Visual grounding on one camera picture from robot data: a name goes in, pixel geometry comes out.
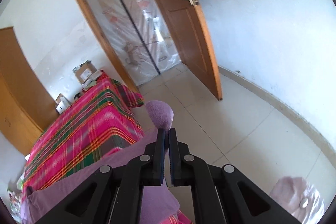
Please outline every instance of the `wooden door frame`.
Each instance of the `wooden door frame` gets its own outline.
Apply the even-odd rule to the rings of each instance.
[[[110,45],[107,37],[105,36],[103,30],[101,29],[100,25],[98,24],[90,6],[88,5],[86,0],[76,0],[83,16],[85,17],[87,23],[89,24],[93,34],[97,38],[100,46],[105,51],[108,59],[114,66],[117,73],[119,73],[122,80],[128,86],[128,88],[132,91],[139,92],[137,86],[135,85],[134,81],[128,74],[127,70],[125,69],[124,65],[121,63],[118,55],[114,51],[113,47]]]

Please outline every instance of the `purple towel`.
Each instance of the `purple towel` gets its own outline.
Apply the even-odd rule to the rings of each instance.
[[[146,104],[154,107],[155,114],[148,113],[156,126],[160,123],[164,124],[165,129],[169,129],[173,120],[173,112],[171,108],[164,102],[151,101]],[[148,143],[156,141],[157,129],[154,128],[145,133],[145,136],[137,143],[118,151],[115,154],[103,157],[96,163],[64,178],[44,190],[34,191],[26,198],[21,207],[21,217],[23,224],[33,224],[45,215],[51,208],[59,203],[65,196],[71,193],[86,178],[95,172],[102,165],[110,165],[116,168],[125,165],[129,160],[142,155]],[[170,193],[166,184],[161,186],[145,186],[143,189],[142,209],[140,215],[140,224],[159,224],[179,210],[179,202]]]

